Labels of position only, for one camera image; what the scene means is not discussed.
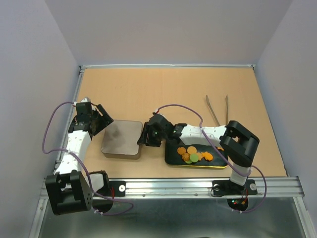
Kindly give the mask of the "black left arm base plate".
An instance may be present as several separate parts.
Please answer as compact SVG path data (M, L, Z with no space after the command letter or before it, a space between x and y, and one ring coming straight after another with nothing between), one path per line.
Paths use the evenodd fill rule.
M97 193L107 197L125 197L126 181L123 180L110 180L106 183Z

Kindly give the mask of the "silver metal tongs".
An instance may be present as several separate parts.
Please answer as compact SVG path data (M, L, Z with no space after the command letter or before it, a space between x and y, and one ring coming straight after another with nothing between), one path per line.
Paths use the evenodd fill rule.
M222 100L215 101L209 95L205 96L206 105L217 126L229 123L229 97L228 94Z

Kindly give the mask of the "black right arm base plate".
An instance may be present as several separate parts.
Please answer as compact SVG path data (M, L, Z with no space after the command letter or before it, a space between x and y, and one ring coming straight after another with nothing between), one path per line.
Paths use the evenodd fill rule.
M216 197L257 194L257 187L253 179L248 179L244 185L235 184L229 179L217 179L212 181L212 195Z

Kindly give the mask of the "brown tin lid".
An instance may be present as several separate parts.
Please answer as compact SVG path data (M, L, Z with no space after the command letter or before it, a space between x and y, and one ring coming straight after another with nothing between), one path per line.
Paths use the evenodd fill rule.
M143 129L140 121L115 120L105 128L103 140L136 140Z

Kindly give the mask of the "brown cookie tin box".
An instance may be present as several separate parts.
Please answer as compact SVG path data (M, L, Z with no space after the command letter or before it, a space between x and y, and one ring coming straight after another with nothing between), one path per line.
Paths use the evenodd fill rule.
M132 160L140 158L140 146L136 140L103 140L101 152L108 158Z

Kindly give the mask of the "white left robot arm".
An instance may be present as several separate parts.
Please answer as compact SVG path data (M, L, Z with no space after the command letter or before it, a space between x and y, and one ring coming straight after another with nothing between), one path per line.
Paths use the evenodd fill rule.
M93 207L93 196L114 195L105 171L91 172L84 167L87 149L98 133L113 122L102 105L93 104L89 98L73 102L76 115L67 133L61 162L53 175L45 181L51 208L55 215L88 211Z

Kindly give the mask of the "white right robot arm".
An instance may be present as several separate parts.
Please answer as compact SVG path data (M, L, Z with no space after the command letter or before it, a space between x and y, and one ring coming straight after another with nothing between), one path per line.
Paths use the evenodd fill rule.
M228 188L240 193L246 181L260 139L235 120L216 127L192 126L186 123L172 124L162 114L154 114L143 126L138 145L160 147L161 142L175 142L186 146L203 145L220 147L233 162Z

